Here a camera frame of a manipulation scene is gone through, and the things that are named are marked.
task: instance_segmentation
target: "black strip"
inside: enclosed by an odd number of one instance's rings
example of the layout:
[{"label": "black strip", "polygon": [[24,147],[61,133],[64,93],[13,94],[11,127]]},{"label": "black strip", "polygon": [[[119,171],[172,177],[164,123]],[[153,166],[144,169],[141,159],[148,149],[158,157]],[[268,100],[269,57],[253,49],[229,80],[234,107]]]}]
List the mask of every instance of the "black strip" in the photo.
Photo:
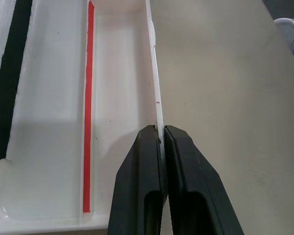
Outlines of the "black strip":
[{"label": "black strip", "polygon": [[0,68],[0,159],[10,139],[15,96],[27,39],[32,0],[17,0]]}]

